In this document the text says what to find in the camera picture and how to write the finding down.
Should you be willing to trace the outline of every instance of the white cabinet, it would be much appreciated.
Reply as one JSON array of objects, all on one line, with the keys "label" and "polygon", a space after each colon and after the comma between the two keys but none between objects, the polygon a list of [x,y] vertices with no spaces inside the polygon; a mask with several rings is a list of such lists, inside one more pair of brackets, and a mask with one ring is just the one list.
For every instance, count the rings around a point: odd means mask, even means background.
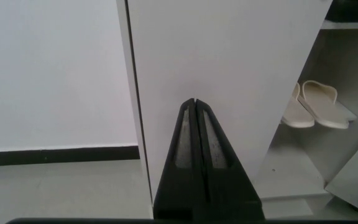
[{"label": "white cabinet", "polygon": [[212,107],[257,175],[330,2],[128,2],[153,197],[189,98]]},{"label": "white cabinet", "polygon": [[[267,218],[312,215],[332,198],[326,190],[346,199],[341,192],[351,191],[339,179],[358,164],[358,153],[348,162],[358,150],[358,24],[324,22],[330,4],[128,2],[153,197],[179,107],[199,98],[216,114]],[[279,124],[295,83],[306,80],[335,87],[357,119],[347,129]],[[344,188],[333,190],[336,182]]]}]

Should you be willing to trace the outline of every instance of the slipper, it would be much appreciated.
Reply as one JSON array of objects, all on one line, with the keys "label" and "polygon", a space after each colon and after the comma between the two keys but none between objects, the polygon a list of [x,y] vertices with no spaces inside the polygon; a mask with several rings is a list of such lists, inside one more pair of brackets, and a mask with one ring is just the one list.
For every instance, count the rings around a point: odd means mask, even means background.
[{"label": "slipper", "polygon": [[347,129],[349,121],[336,105],[337,91],[332,86],[308,80],[302,84],[299,102],[321,125],[329,128]]},{"label": "slipper", "polygon": [[298,101],[300,94],[299,83],[296,83],[292,96],[285,109],[282,123],[293,128],[309,128],[314,125],[314,119],[312,115],[301,105]]}]

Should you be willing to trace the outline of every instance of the floor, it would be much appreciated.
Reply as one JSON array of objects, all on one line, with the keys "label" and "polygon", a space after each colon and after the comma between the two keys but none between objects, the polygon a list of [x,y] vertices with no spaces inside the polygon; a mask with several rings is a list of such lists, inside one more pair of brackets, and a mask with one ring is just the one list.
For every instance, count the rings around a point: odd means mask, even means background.
[{"label": "floor", "polygon": [[18,217],[150,218],[139,160],[0,166],[0,224]]}]

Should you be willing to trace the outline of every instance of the black edge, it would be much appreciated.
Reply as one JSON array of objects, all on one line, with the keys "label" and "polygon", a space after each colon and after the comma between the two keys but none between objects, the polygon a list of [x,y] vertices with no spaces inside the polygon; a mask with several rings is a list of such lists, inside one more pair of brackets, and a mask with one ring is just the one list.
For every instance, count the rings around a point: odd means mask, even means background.
[{"label": "black edge", "polygon": [[147,160],[146,142],[145,142],[145,139],[144,139],[142,107],[140,106],[139,87],[138,87],[138,84],[137,84],[137,72],[136,72],[136,65],[135,65],[134,41],[132,40],[131,17],[129,16],[128,0],[125,0],[125,9],[126,9],[126,14],[127,14],[129,44],[131,45],[131,55],[132,55],[132,63],[133,63],[132,66],[133,66],[133,68],[134,68],[134,80],[135,80],[137,107],[138,107],[138,109],[139,109],[140,128],[141,128],[141,130],[142,130],[142,140],[143,140],[142,144],[143,144],[143,150],[144,150],[144,158],[145,158],[145,161],[146,161],[147,181],[149,182],[150,199],[151,199],[151,201],[153,202],[152,185],[151,185],[151,183],[150,183],[149,162],[148,162],[148,160]]},{"label": "black edge", "polygon": [[0,166],[140,159],[137,146],[0,152]]}]

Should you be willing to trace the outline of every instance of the black baseboard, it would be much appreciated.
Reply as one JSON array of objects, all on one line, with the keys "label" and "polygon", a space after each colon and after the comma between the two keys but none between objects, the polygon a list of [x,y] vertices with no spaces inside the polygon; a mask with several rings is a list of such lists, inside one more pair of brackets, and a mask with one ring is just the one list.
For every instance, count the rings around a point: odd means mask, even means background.
[{"label": "black baseboard", "polygon": [[0,166],[140,159],[137,146],[0,152]]}]

